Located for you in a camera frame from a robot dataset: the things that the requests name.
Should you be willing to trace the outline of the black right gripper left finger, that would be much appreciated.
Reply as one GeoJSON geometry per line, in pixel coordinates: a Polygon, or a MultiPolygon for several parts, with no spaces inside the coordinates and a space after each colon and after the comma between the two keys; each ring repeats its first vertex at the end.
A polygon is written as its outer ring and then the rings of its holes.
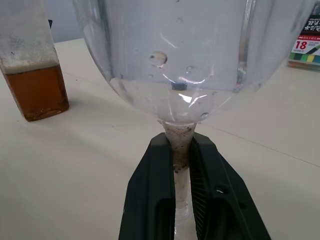
{"type": "Polygon", "coordinates": [[[175,234],[172,150],[164,133],[150,143],[126,190],[120,240],[172,240],[175,234]]]}

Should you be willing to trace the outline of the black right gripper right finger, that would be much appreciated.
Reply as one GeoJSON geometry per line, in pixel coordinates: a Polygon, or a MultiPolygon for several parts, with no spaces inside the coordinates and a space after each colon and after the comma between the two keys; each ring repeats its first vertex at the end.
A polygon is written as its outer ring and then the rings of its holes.
{"type": "Polygon", "coordinates": [[[245,182],[206,136],[191,141],[189,175],[197,239],[271,238],[245,182]]]}

